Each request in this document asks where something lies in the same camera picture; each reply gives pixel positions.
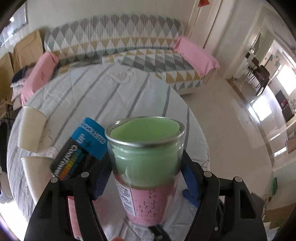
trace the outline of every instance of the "striped bedsheet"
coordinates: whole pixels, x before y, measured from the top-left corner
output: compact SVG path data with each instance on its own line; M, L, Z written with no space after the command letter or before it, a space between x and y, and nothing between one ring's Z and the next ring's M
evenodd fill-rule
M125 80L114 77L124 74L127 76ZM34 155L56 157L85 117L94 119L104 128L116 120L133 116L165 116L181 121L186 127L184 148L192 159L199 162L205 170L209 170L208 145L196 118L183 99L155 74L120 64L79 67L53 79L36 92L27 105L39 109L48 117L39 153L17 147L22 110L14 122L9 138L9 183L13 197L27 220L30 219L35 205L20 158ZM174 240L183 240L196 212L182 198L182 190L186 187L182 176L179 181L173 201L176 212L165 223L166 231ZM104 206L104 211L98 213L98 218L108 240L119 233L126 240L139 240L139 233L142 236L150 235L139 228L132 228L125 221L125 211L117 194L113 175L108 181L101 205ZM178 223L182 225L177 229L173 228Z

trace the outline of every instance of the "chair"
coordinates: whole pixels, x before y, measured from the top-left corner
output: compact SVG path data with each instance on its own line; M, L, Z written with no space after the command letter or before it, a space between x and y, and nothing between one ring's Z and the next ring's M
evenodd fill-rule
M0 60L0 120L7 119L10 128L10 111L13 106L13 102L11 102L12 89L10 85L13 76L11 54L7 53Z
M259 81L259 84L255 88L255 89L258 88L258 91L256 93L256 95L258 95L262 88L263 88L263 91L265 90L268 82L270 81L270 73L268 72L268 70L263 65L261 65L260 66L260 72L258 72L256 78Z
M250 83L252 83L252 81L253 81L253 79L256 77L256 75L258 74L258 73L260 73L261 72L261 69L260 68L256 68L256 69L254 69L253 71L252 71L252 74L253 74L253 77L251 77L249 80L248 80L248 83L250 84Z
M36 30L15 45L12 55L14 72L18 72L26 65L36 63L42 54L43 45L40 32Z
M250 76L251 73L255 70L255 67L259 66L259 60L256 59L255 57L252 59L252 63L254 64L254 66L250 66L249 65L249 72L247 73L246 76Z

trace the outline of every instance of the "paper cup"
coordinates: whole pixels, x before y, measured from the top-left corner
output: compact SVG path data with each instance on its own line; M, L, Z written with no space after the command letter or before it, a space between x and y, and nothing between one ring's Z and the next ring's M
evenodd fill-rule
M35 108L25 106L23 109L17 146L37 153L47 117Z
M21 158L27 184L35 204L37 204L50 179L54 177L50 170L53 160L53 158L43 156Z

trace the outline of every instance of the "folded clothes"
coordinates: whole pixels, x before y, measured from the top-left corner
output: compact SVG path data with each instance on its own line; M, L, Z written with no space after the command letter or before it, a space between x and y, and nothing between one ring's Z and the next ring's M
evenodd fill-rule
M24 88L26 82L26 78L22 78L15 83L12 83L10 87L12 88L12 97L11 101L15 101L15 99L21 95L22 89Z

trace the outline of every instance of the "clothing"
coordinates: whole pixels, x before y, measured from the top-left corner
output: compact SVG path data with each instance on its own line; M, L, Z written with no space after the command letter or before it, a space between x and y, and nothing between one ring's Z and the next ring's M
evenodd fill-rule
M22 78L20 80L18 80L15 83L11 84L11 88L12 88L12 97L11 97L11 101L13 102L18 96L21 95L22 93L22 89L25 85L26 82L26 78Z
M213 56L200 46L192 43L186 36L181 36L173 49L181 54L182 57L192 65L198 76L201 78L208 74L210 70L214 69L215 72L207 81L212 79L220 68L218 61Z
M7 172L6 167L6 153L7 153L7 124L1 122L0 124L0 166L2 171Z
M25 73L28 69L28 66L26 65L25 67L23 67L22 69L20 69L12 78L11 83L16 83L17 81L19 81L20 79L25 77Z

